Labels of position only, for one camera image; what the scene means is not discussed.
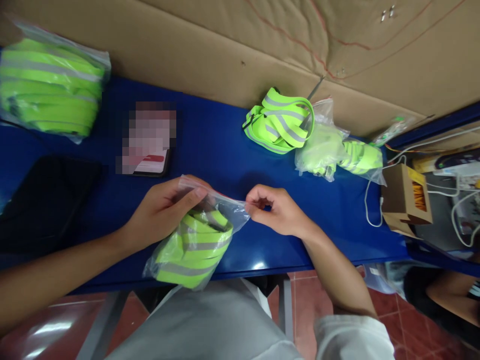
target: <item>clutter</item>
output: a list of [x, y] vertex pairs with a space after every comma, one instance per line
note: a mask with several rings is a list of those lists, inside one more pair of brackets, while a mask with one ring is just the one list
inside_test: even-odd
[[385, 168], [383, 176], [387, 185], [381, 187], [385, 222], [393, 232], [418, 239], [409, 225], [433, 221], [425, 176], [402, 163]]
[[182, 176], [181, 195], [203, 187], [206, 198], [182, 219], [176, 230], [164, 239], [148, 259], [144, 277], [203, 289], [212, 277], [232, 236], [248, 221], [245, 202], [236, 201]]
[[314, 116], [310, 101], [303, 97], [283, 96], [272, 87], [261, 102], [246, 115], [242, 129], [246, 136], [265, 149], [277, 154], [304, 146], [312, 134], [302, 125], [308, 115]]
[[313, 105], [314, 130], [305, 145], [295, 151], [295, 166], [300, 176], [303, 172], [309, 172], [332, 182], [337, 162], [349, 158], [342, 144], [349, 133], [335, 127], [333, 103], [329, 97]]
[[79, 144], [95, 122], [110, 76], [109, 54], [34, 26], [16, 25], [24, 39], [1, 53], [0, 115]]
[[385, 185], [382, 175], [382, 151], [354, 138], [343, 142], [348, 158], [338, 163], [339, 166], [352, 174], [358, 175], [379, 185]]

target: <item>blue table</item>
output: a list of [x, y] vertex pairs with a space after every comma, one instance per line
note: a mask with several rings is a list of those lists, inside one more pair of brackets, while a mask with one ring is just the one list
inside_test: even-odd
[[[136, 101], [176, 104], [180, 113], [177, 147], [172, 153], [168, 179], [193, 174], [219, 192], [244, 200], [255, 184], [285, 188], [305, 213], [319, 224], [355, 264], [408, 258], [403, 236], [384, 224], [370, 226], [365, 218], [367, 181], [343, 169], [332, 183], [311, 174], [299, 177], [294, 151], [277, 155], [253, 143], [242, 132], [247, 111], [242, 108], [185, 95], [124, 78], [111, 79], [91, 136], [81, 145], [55, 135], [41, 134], [58, 154], [103, 164], [103, 174], [72, 224], [73, 234], [63, 244], [79, 244], [108, 234], [132, 215], [147, 190], [159, 180], [116, 174], [129, 111]], [[33, 163], [48, 152], [31, 134], [0, 126], [0, 201], [9, 198]], [[377, 223], [379, 186], [370, 187], [370, 219]], [[76, 292], [100, 292], [155, 286], [143, 279], [144, 264], [155, 245], [101, 273]], [[249, 221], [238, 232], [220, 262], [214, 279], [277, 274], [312, 269], [302, 242], [292, 236]]]

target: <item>brown cardboard wall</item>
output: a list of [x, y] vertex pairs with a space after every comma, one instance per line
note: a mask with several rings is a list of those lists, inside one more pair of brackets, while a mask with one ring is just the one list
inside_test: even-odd
[[[4, 0], [1, 10], [110, 52], [133, 80], [249, 108], [271, 86], [332, 96], [334, 119], [368, 136], [478, 100], [476, 0]], [[0, 23], [0, 42], [18, 32]]]

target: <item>small cardboard box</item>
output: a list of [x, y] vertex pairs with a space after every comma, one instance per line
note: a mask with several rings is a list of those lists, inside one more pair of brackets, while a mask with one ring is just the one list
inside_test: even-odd
[[[432, 209], [425, 176], [412, 168], [398, 164], [383, 170], [387, 186], [381, 187], [383, 218], [393, 232], [417, 238], [410, 225], [432, 223]], [[424, 208], [416, 205], [414, 185], [421, 188]]]

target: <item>plastic bag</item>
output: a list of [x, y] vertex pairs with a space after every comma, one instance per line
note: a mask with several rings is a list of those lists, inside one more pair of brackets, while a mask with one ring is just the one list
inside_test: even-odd
[[90, 135], [110, 78], [108, 52], [14, 23], [24, 38], [1, 52], [0, 116], [81, 143]]
[[233, 200], [183, 175], [178, 184], [178, 199], [199, 187], [205, 188], [208, 195], [160, 242], [145, 264], [143, 277], [202, 290], [233, 234], [250, 219], [244, 201]]
[[295, 151], [295, 169], [300, 176], [309, 172], [332, 182], [337, 162], [349, 157], [342, 144], [349, 132], [335, 127], [333, 103], [329, 97], [313, 105], [315, 127], [305, 145]]
[[412, 125], [417, 119], [413, 116], [399, 115], [396, 116], [392, 121], [393, 124], [380, 135], [378, 135], [370, 145], [375, 147], [382, 147], [388, 141], [403, 133], [410, 125]]
[[343, 142], [348, 158], [338, 163], [352, 174], [370, 180], [379, 185], [386, 185], [382, 170], [383, 154], [378, 147], [349, 137]]

